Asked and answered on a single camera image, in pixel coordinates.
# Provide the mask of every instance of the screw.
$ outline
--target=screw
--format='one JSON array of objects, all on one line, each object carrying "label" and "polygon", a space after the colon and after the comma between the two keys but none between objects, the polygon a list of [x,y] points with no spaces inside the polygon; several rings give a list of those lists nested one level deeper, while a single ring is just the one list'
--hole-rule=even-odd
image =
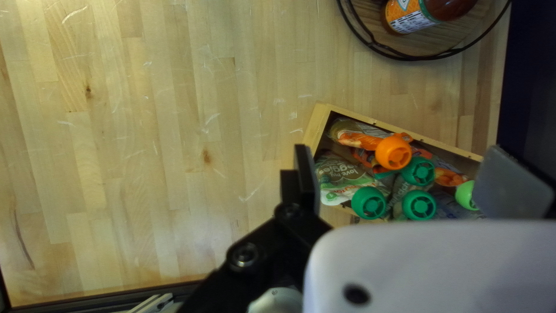
[{"label": "screw", "polygon": [[247,243],[238,247],[232,254],[232,263],[237,267],[249,267],[259,258],[256,245]]},{"label": "screw", "polygon": [[371,300],[371,295],[361,286],[347,285],[344,287],[344,298],[355,305],[366,305]]},{"label": "screw", "polygon": [[297,203],[285,203],[283,206],[284,216],[286,218],[295,218],[301,216],[301,207]]}]

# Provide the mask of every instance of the wooden countertop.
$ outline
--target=wooden countertop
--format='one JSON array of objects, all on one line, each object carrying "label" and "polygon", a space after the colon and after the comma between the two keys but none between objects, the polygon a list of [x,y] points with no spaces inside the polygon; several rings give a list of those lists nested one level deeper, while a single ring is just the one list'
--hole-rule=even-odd
[{"label": "wooden countertop", "polygon": [[12,304],[202,277],[271,216],[316,100],[481,154],[507,21],[461,55],[401,63],[334,1],[1,1]]}]

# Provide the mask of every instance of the jar label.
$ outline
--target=jar label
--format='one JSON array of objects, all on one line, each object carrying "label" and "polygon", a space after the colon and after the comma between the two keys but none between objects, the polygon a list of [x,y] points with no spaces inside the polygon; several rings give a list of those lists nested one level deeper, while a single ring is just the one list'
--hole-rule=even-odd
[{"label": "jar label", "polygon": [[390,0],[386,4],[386,21],[404,35],[440,23],[427,12],[423,0]]}]

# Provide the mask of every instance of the wooden box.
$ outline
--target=wooden box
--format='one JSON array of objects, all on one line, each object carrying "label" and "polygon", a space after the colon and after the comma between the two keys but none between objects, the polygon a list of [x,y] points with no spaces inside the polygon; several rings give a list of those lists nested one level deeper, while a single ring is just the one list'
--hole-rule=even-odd
[{"label": "wooden box", "polygon": [[[479,169],[479,164],[483,161],[483,157],[478,154],[474,154],[429,137],[419,135],[398,126],[393,126],[350,110],[322,102],[317,102],[315,105],[311,119],[309,120],[309,126],[307,127],[305,136],[303,137],[303,143],[311,148],[313,156],[315,156],[315,154],[321,149],[330,149],[354,164],[358,163],[358,161],[351,156],[350,147],[337,144],[327,136],[331,123],[339,116],[347,116],[392,133],[408,133],[414,140],[419,141],[425,149],[452,164],[470,179],[475,178],[477,170]],[[351,208],[347,208],[342,205],[334,206],[334,208],[357,216]]]}]

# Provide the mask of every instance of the dark wall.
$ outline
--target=dark wall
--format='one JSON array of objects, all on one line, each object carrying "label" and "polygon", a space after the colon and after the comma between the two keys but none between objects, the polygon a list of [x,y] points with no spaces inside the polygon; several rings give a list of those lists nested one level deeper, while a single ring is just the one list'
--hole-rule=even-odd
[{"label": "dark wall", "polygon": [[514,0],[498,143],[556,180],[556,1]]}]

